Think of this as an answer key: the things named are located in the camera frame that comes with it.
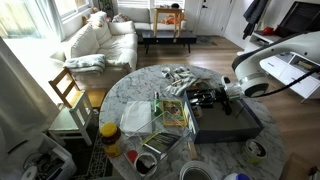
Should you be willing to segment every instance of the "papers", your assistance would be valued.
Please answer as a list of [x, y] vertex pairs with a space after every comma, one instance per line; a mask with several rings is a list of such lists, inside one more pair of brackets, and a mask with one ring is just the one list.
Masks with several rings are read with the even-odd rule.
[[151, 102], [130, 101], [127, 102], [124, 109], [120, 129], [127, 136], [133, 135], [136, 132], [138, 132], [139, 135], [151, 134], [152, 124], [149, 122], [151, 122]]

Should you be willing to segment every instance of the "marble table top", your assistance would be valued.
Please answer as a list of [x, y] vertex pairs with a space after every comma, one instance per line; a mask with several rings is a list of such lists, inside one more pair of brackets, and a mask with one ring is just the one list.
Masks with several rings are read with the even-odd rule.
[[[180, 66], [189, 68], [191, 72], [202, 78], [211, 78], [211, 84], [221, 82], [221, 75], [211, 70], [190, 65], [155, 65], [132, 72], [117, 82], [104, 99], [99, 115], [100, 127], [106, 122], [115, 122], [120, 125], [121, 116], [128, 101], [152, 101], [154, 92], [160, 93], [161, 99], [182, 99], [176, 97], [165, 88], [172, 82], [163, 77], [161, 68], [169, 67], [171, 70]], [[244, 173], [253, 179], [279, 179], [285, 161], [283, 141], [280, 132], [273, 122], [266, 107], [257, 99], [247, 98], [246, 103], [259, 117], [264, 129], [255, 138], [262, 142], [267, 150], [268, 157], [255, 166], [244, 161], [240, 154], [244, 142], [196, 144], [198, 161], [202, 161], [212, 169], [216, 179], [223, 179], [231, 173]], [[179, 171], [184, 163], [188, 162], [187, 152], [180, 154], [180, 160], [171, 163], [171, 167], [161, 169], [152, 179], [178, 179]], [[110, 158], [113, 166], [125, 179], [141, 179], [135, 173], [128, 160], [121, 155]]]

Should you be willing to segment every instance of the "cardboard box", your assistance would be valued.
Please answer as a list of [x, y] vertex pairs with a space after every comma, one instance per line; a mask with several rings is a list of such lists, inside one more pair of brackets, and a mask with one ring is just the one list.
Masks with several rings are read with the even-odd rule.
[[196, 91], [187, 90], [183, 96], [184, 112], [194, 143], [246, 141], [262, 131], [262, 123], [244, 100], [230, 103], [231, 115], [226, 115], [221, 103], [215, 102], [213, 108], [201, 108], [203, 115], [196, 119], [189, 103], [189, 97]]

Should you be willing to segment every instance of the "coffee table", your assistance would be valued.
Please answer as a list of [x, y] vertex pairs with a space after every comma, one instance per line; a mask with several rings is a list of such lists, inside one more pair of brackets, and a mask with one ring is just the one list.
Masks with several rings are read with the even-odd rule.
[[189, 31], [181, 31], [180, 37], [177, 32], [171, 30], [157, 31], [157, 35], [151, 30], [142, 32], [143, 43], [146, 47], [146, 54], [148, 54], [150, 44], [188, 44], [188, 50], [190, 51], [190, 44], [197, 42], [197, 36]]
[[[120, 125], [121, 116], [128, 101], [152, 101], [155, 91], [160, 93], [161, 99], [181, 100], [182, 97], [176, 97], [164, 90], [171, 82], [161, 74], [161, 68], [163, 67], [169, 67], [173, 70], [180, 66], [189, 68], [198, 77], [210, 77], [212, 84], [221, 82], [220, 74], [190, 65], [155, 65], [139, 69], [122, 78], [111, 88], [100, 110], [100, 127], [106, 122], [115, 122]], [[255, 139], [266, 146], [268, 157], [259, 166], [248, 164], [240, 154], [244, 142], [232, 142], [196, 144], [198, 160], [210, 165], [216, 179], [223, 179], [231, 173], [245, 173], [251, 179], [279, 179], [285, 162], [284, 145], [280, 132], [263, 104], [252, 98], [247, 98], [245, 101], [264, 126], [264, 129]], [[187, 152], [182, 152], [179, 156], [182, 163], [189, 161]], [[125, 179], [141, 178], [134, 175], [135, 171], [124, 155], [110, 158], [110, 161]], [[180, 166], [176, 163], [171, 167], [162, 169], [161, 172], [157, 173], [160, 175], [152, 177], [152, 179], [168, 180], [171, 179], [170, 177], [176, 177], [174, 173], [179, 173], [179, 168], [181, 169], [181, 163]]]

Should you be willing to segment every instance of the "wooden chair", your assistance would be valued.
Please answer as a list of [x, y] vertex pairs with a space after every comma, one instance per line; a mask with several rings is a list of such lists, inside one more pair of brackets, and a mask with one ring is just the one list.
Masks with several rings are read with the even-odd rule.
[[[72, 108], [75, 101], [81, 94], [81, 90], [73, 79], [70, 71], [64, 68], [56, 78], [49, 81], [49, 84], [58, 94], [63, 104], [68, 108]], [[100, 111], [101, 104], [106, 95], [106, 89], [86, 89], [90, 103], [93, 109]]]
[[62, 146], [65, 146], [64, 139], [79, 138], [83, 138], [87, 145], [91, 146], [92, 141], [86, 128], [92, 116], [93, 108], [86, 91], [82, 91], [79, 99], [72, 108], [65, 107], [60, 111], [48, 129], [48, 132], [52, 138]]

